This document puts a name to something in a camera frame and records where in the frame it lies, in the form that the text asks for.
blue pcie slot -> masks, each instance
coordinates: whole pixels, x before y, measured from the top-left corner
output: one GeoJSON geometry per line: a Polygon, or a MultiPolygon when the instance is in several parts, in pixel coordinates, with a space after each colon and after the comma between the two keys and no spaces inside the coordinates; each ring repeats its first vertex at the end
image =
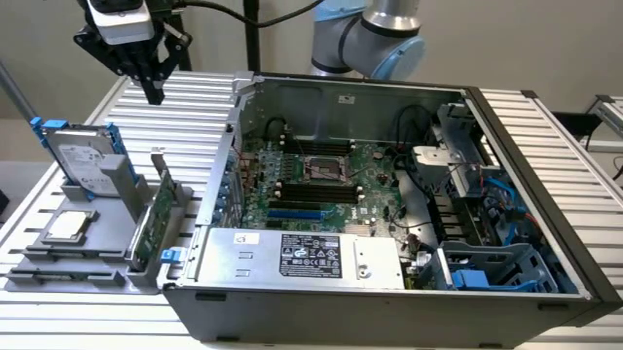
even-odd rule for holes
{"type": "Polygon", "coordinates": [[[269,217],[274,219],[302,219],[321,221],[323,219],[323,213],[321,211],[271,210],[269,211],[269,217]]]}

